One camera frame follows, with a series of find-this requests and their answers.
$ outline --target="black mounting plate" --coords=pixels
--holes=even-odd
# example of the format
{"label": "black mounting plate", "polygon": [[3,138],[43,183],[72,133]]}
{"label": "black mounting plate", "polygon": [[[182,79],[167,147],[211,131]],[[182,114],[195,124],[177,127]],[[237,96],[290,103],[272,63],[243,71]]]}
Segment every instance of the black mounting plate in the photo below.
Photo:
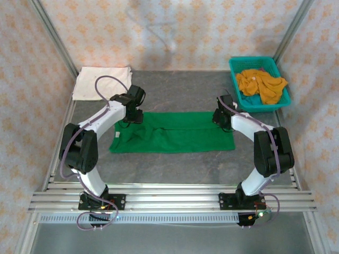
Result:
{"label": "black mounting plate", "polygon": [[265,199],[259,195],[246,196],[246,201],[239,204],[235,193],[219,193],[220,210],[264,210],[266,205],[262,203],[265,204]]}
{"label": "black mounting plate", "polygon": [[[113,200],[113,203],[118,207],[119,210],[124,210],[125,209],[125,205],[126,205],[126,194],[107,194],[107,197],[105,197],[106,200]],[[93,210],[93,209],[97,209],[97,207],[93,207],[90,205],[90,203],[88,202],[83,202],[83,198],[80,196],[80,202],[79,202],[79,206],[78,209],[79,210],[85,210],[85,211],[89,211],[89,210]],[[115,210],[115,208],[113,206],[109,206],[108,211],[109,210]]]}

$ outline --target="blue cloth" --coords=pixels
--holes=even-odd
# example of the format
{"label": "blue cloth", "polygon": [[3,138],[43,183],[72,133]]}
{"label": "blue cloth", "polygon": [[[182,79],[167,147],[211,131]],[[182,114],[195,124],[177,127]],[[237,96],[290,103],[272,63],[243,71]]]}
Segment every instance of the blue cloth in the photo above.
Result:
{"label": "blue cloth", "polygon": [[243,94],[243,92],[240,91],[240,96],[243,100],[243,104],[246,106],[250,105],[263,105],[261,102],[261,98],[259,94],[255,94],[253,96],[246,96]]}

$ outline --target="plastic basket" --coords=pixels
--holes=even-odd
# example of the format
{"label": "plastic basket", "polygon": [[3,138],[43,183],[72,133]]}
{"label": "plastic basket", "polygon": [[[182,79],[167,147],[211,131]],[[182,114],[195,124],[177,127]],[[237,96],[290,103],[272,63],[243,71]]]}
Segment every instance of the plastic basket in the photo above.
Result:
{"label": "plastic basket", "polygon": [[271,112],[291,104],[291,98],[284,88],[280,101],[274,105],[247,105],[241,98],[236,74],[248,69],[264,68],[272,77],[280,77],[278,68],[271,57],[234,57],[229,60],[234,89],[241,109],[247,112]]}

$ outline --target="white cloth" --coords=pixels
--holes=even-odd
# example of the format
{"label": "white cloth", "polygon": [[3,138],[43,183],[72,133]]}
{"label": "white cloth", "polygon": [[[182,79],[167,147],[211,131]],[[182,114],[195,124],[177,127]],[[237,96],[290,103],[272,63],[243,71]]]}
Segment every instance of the white cloth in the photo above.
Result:
{"label": "white cloth", "polygon": [[[127,87],[127,89],[129,89],[132,84],[132,72],[130,67],[83,67],[76,79],[72,99],[74,101],[101,100],[100,96],[95,91],[94,83],[98,77],[103,75],[109,75],[119,79]],[[125,88],[112,78],[100,79],[97,84],[97,89],[106,99],[110,99],[115,94],[126,93]]]}

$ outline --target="orange cloth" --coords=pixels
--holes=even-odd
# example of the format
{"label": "orange cloth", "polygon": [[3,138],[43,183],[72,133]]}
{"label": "orange cloth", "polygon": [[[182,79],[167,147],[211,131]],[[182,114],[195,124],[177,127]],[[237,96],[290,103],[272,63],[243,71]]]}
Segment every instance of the orange cloth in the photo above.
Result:
{"label": "orange cloth", "polygon": [[256,69],[243,70],[236,75],[236,79],[244,95],[260,94],[263,104],[278,103],[288,84],[284,78],[273,78],[268,72]]}

